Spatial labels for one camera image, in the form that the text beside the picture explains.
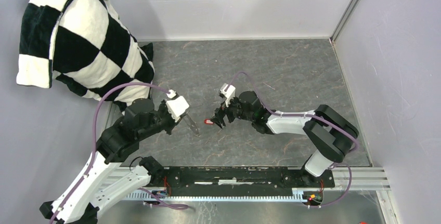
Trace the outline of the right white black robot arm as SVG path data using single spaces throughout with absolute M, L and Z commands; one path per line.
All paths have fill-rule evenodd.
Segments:
M 281 112 L 269 109 L 254 91 L 242 92 L 237 97 L 226 94 L 221 97 L 224 102 L 212 118 L 205 120 L 206 124 L 223 128 L 227 122 L 245 120 L 261 134 L 296 134 L 310 139 L 316 151 L 300 173 L 301 182 L 308 187 L 315 186 L 325 170 L 342 163 L 359 145 L 358 129 L 326 104 L 307 112 Z

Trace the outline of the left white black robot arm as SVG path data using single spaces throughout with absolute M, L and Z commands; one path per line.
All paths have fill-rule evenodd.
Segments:
M 105 211 L 138 188 L 158 186 L 164 179 L 164 167 L 152 156 L 101 189 L 106 179 L 139 149 L 140 141 L 172 129 L 188 111 L 182 96 L 163 100 L 156 110 L 150 99 L 137 99 L 126 109 L 124 117 L 105 129 L 97 148 L 78 175 L 81 184 L 72 183 L 56 200 L 40 206 L 42 215 L 55 223 L 97 223 Z

